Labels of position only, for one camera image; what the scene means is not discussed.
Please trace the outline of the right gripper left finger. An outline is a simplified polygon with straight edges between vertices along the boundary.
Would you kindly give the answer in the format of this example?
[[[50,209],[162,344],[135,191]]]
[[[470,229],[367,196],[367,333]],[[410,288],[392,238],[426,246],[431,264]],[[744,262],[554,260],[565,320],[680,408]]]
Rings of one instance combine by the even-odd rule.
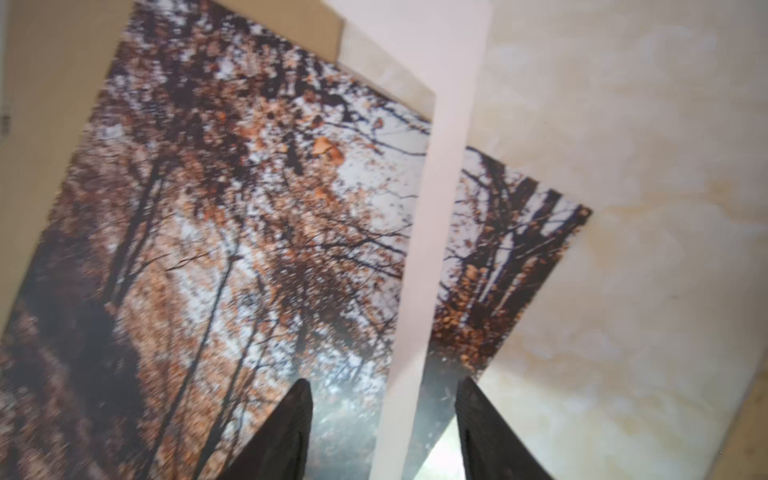
[[[288,390],[219,480],[301,480],[312,425],[313,398],[308,380]]]

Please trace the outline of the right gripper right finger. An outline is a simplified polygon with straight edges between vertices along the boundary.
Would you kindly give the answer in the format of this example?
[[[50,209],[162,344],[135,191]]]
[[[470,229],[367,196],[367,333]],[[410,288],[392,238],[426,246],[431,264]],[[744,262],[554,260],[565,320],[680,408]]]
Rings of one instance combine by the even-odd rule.
[[[471,377],[455,401],[467,480],[552,480]]]

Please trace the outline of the autumn forest photo print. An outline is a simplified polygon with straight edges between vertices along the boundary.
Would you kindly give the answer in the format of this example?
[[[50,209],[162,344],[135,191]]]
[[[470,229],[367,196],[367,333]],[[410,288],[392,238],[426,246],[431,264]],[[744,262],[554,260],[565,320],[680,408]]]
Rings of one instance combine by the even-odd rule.
[[[5,479],[214,479],[299,379],[366,479],[430,122],[214,1],[139,1],[1,346]]]

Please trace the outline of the white mat board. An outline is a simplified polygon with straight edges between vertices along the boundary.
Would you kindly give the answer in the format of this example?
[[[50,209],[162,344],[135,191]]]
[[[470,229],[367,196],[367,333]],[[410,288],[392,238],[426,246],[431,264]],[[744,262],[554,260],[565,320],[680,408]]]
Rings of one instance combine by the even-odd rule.
[[[329,5],[436,96],[370,472],[373,479],[399,479],[414,425],[493,6],[488,1],[332,1]]]

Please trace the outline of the light wooden picture frame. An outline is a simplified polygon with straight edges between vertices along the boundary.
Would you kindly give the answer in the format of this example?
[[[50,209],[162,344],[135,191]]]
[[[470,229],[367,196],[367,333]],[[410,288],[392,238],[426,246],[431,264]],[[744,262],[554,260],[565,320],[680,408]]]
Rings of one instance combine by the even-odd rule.
[[[767,459],[767,351],[764,351],[708,479],[767,480]]]

